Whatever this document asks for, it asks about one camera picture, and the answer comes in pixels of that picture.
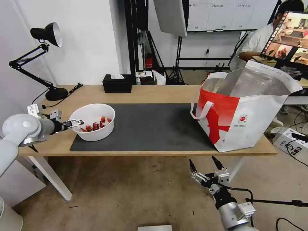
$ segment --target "plastic bowl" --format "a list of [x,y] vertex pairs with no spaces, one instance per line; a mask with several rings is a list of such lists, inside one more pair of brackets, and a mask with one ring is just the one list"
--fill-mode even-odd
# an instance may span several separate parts
[[[107,118],[110,118],[111,122],[96,131],[81,131],[80,127],[85,128],[86,125],[92,126],[94,122],[99,123],[102,116],[106,117],[106,121]],[[73,128],[73,131],[76,132],[80,138],[85,141],[98,141],[106,138],[113,131],[115,126],[115,110],[107,104],[88,104],[74,111],[70,119],[81,119],[84,122],[83,125]]]

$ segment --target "red and white bag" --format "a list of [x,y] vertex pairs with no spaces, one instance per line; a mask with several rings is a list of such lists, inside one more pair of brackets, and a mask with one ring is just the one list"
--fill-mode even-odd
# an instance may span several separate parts
[[244,69],[211,73],[202,84],[195,115],[219,152],[253,147],[288,95],[302,90],[285,72],[248,61]]

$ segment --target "person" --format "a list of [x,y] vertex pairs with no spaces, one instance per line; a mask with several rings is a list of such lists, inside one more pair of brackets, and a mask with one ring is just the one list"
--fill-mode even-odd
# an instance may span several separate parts
[[242,50],[240,51],[240,59],[247,62],[252,59],[253,56],[260,55],[285,11],[303,12],[304,4],[301,0],[284,1],[277,10],[275,20],[272,23],[256,30],[253,35],[245,41]]

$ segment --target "black tissue box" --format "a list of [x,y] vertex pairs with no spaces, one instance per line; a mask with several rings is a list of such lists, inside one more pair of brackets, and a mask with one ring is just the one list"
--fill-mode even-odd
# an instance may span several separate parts
[[103,86],[106,93],[132,92],[131,75],[123,74],[124,79],[112,79],[111,75],[105,75]]

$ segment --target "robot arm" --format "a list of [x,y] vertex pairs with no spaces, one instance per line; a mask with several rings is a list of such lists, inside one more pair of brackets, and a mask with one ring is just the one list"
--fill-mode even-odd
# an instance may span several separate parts
[[245,226],[249,223],[248,218],[255,212],[254,207],[250,202],[238,204],[227,188],[222,187],[223,184],[229,183],[229,173],[220,161],[213,156],[212,158],[218,171],[208,174],[197,172],[196,167],[189,160],[191,177],[203,187],[208,188],[215,198],[215,207],[220,213],[221,222],[225,230],[258,231],[255,228]]
[[80,119],[61,122],[61,111],[55,110],[42,118],[43,108],[28,106],[28,114],[9,117],[2,126],[4,138],[0,140],[0,177],[18,156],[18,147],[44,142],[50,135],[83,124]]

